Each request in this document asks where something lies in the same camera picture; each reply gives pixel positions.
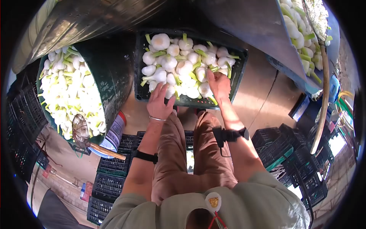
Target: black wrist strap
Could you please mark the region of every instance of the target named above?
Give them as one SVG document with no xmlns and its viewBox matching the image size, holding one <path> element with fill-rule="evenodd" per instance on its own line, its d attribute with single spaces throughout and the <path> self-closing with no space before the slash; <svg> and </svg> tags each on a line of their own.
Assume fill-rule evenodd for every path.
<svg viewBox="0 0 366 229">
<path fill-rule="evenodd" d="M 249 131 L 245 127 L 241 130 L 225 130 L 219 126 L 212 128 L 212 132 L 215 136 L 217 145 L 220 148 L 221 156 L 223 156 L 221 148 L 224 147 L 224 142 L 236 141 L 238 137 L 244 137 L 246 140 L 249 140 Z"/>
<path fill-rule="evenodd" d="M 158 154 L 151 155 L 151 154 L 146 154 L 146 153 L 136 150 L 133 153 L 133 157 L 140 158 L 142 160 L 147 160 L 147 161 L 153 162 L 154 164 L 156 164 L 158 162 Z"/>
</svg>

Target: hand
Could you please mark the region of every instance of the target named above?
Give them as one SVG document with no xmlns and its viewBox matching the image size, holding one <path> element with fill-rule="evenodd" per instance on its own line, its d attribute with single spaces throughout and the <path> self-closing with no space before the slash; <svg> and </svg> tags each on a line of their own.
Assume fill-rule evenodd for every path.
<svg viewBox="0 0 366 229">
<path fill-rule="evenodd" d="M 207 78 L 219 106 L 223 101 L 229 101 L 230 79 L 219 71 L 212 73 L 210 69 L 207 70 Z"/>
<path fill-rule="evenodd" d="M 158 83 L 155 90 L 151 93 L 149 102 L 147 103 L 147 111 L 151 117 L 159 119 L 167 119 L 173 111 L 175 96 L 173 95 L 168 104 L 164 104 L 165 93 L 167 92 L 169 84 Z"/>
</svg>

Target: black watch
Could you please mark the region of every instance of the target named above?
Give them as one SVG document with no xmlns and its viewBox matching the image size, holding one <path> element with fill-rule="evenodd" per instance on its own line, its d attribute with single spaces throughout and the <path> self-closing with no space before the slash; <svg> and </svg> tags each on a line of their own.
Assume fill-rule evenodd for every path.
<svg viewBox="0 0 366 229">
<path fill-rule="evenodd" d="M 156 164 L 158 162 L 158 154 L 151 155 L 151 154 L 146 154 L 146 153 L 136 150 L 132 155 L 134 158 L 140 158 L 142 160 L 147 160 L 147 161 L 153 162 L 154 164 Z"/>
</svg>

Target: brick wall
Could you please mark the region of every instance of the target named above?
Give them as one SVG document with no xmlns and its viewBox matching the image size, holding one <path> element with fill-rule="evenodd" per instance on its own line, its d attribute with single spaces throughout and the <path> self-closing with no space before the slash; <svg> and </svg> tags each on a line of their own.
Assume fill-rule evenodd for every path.
<svg viewBox="0 0 366 229">
<path fill-rule="evenodd" d="M 74 205 L 75 207 L 87 211 L 88 202 L 80 199 L 81 188 L 76 187 L 63 179 L 49 174 L 48 178 L 42 176 L 43 170 L 40 169 L 38 179 L 42 181 L 47 187 L 54 191 L 59 197 Z"/>
</svg>

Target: metal strainer ladle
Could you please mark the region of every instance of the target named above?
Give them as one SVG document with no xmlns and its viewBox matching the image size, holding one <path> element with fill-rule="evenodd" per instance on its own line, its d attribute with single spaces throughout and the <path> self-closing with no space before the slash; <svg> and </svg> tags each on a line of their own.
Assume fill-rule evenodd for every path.
<svg viewBox="0 0 366 229">
<path fill-rule="evenodd" d="M 89 131 L 88 126 L 84 117 L 81 114 L 75 115 L 74 119 L 72 120 L 72 138 L 75 140 L 76 144 L 79 147 L 91 147 L 95 150 L 98 150 L 101 153 L 107 154 L 109 156 L 113 156 L 115 158 L 125 160 L 126 157 L 113 152 L 112 150 L 106 149 L 97 145 L 95 143 L 89 142 Z"/>
<path fill-rule="evenodd" d="M 321 57 L 323 60 L 323 101 L 320 111 L 318 129 L 315 134 L 313 146 L 310 150 L 311 154 L 315 154 L 323 133 L 329 100 L 329 63 L 328 56 L 325 52 L 325 40 L 328 30 L 328 12 L 325 9 L 322 0 L 303 0 L 303 8 L 306 12 L 308 21 L 318 38 Z"/>
</svg>

